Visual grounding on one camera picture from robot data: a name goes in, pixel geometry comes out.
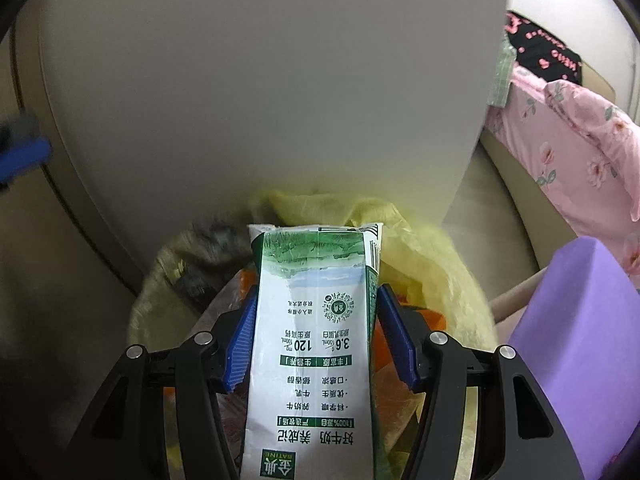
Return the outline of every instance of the purple fabric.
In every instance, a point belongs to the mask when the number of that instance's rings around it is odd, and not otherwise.
[[[509,344],[597,480],[640,421],[640,297],[603,244],[556,252]]]

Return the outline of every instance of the yellow plastic bag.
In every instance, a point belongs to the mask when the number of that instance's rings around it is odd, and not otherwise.
[[[294,196],[279,191],[267,192],[259,201],[268,205],[288,225],[328,224],[359,226],[382,222],[383,239],[380,255],[380,283],[389,283],[407,303],[428,307],[444,315],[447,332],[470,348],[493,351],[497,346],[494,318],[486,298],[473,276],[466,270],[450,238],[438,227],[429,224],[410,226],[396,207],[383,200],[341,195]],[[377,374],[388,374],[382,368]],[[374,377],[374,385],[385,384]],[[396,442],[407,425],[407,417],[418,414],[424,397],[404,392],[393,406],[386,399],[386,409],[397,411],[395,428],[390,435],[386,428],[385,444]],[[476,440],[478,397],[467,391],[465,422],[456,480],[468,479]],[[385,445],[392,470],[399,478],[408,458],[404,450],[390,450]]]

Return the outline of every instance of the pink floral bedding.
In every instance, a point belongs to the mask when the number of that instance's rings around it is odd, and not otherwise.
[[[577,235],[599,238],[640,289],[640,128],[567,81],[513,70],[505,108],[485,126],[526,168]]]

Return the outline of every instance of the black fabric with pink print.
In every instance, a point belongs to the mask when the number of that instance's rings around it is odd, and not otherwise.
[[[582,58],[564,41],[513,10],[506,13],[504,30],[524,68],[547,82],[564,79],[582,85]]]

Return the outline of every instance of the green logo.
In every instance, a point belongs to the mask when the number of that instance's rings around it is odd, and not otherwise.
[[[340,323],[347,319],[353,312],[353,298],[344,292],[334,292],[324,297],[324,316]]]
[[[263,449],[260,476],[293,480],[296,477],[296,454],[290,451]]]

